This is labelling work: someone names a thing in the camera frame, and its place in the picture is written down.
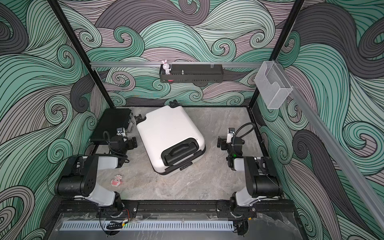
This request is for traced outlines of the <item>white hard-shell suitcase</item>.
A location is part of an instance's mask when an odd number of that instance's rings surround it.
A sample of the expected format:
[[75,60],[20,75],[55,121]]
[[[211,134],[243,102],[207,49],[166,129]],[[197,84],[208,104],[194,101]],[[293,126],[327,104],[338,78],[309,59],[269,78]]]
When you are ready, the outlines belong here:
[[206,152],[205,139],[183,107],[173,100],[145,116],[134,116],[153,170],[161,176],[183,171]]

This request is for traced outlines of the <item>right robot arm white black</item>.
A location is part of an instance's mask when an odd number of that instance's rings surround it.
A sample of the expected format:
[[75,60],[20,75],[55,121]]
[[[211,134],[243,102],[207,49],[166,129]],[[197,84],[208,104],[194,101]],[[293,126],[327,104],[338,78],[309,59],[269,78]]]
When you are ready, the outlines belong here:
[[228,128],[225,138],[218,137],[217,147],[226,151],[227,164],[232,171],[245,174],[246,186],[230,198],[230,213],[235,218],[244,217],[247,212],[255,212],[255,204],[262,201],[278,200],[283,187],[276,168],[269,157],[245,156],[242,149],[243,138],[256,128],[254,123],[246,123],[238,129]]

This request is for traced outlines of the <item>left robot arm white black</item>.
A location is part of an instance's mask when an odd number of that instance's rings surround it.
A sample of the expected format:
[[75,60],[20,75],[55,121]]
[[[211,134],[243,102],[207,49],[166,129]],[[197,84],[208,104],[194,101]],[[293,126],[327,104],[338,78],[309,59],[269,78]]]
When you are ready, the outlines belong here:
[[128,163],[127,151],[138,144],[136,137],[129,139],[123,133],[112,137],[104,131],[103,138],[111,153],[69,157],[55,183],[54,193],[64,199],[86,200],[108,212],[112,218],[118,218],[125,211],[120,194],[98,184],[97,175],[101,170],[118,169]]

